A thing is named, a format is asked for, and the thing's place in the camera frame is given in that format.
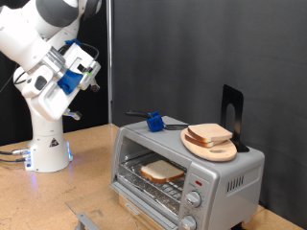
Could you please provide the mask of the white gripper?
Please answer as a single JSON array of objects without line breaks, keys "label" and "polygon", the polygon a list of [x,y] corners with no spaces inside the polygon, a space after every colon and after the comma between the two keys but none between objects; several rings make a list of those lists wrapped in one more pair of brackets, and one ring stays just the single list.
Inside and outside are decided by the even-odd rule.
[{"label": "white gripper", "polygon": [[34,109],[49,121],[56,121],[62,115],[79,121],[82,114],[71,111],[68,106],[80,90],[90,88],[95,93],[100,90],[95,80],[101,69],[98,56],[97,48],[85,43],[72,43],[63,56],[63,75],[53,77],[37,96],[31,98]]}]

